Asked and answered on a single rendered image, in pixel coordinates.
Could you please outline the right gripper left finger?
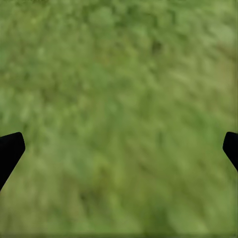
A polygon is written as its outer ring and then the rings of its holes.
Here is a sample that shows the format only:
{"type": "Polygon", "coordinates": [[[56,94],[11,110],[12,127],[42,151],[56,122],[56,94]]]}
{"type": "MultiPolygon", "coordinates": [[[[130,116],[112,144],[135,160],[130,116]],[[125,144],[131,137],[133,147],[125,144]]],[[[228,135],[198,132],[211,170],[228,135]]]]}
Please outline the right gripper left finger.
{"type": "Polygon", "coordinates": [[[0,137],[0,190],[25,151],[21,132],[0,137]]]}

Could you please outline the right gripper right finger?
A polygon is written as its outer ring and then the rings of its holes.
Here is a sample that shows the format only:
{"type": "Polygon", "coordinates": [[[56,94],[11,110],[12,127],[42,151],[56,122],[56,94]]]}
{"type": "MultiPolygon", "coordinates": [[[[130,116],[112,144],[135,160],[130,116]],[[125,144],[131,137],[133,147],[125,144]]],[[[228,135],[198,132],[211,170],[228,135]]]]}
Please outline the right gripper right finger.
{"type": "Polygon", "coordinates": [[[238,171],[238,133],[227,132],[223,150],[238,171]]]}

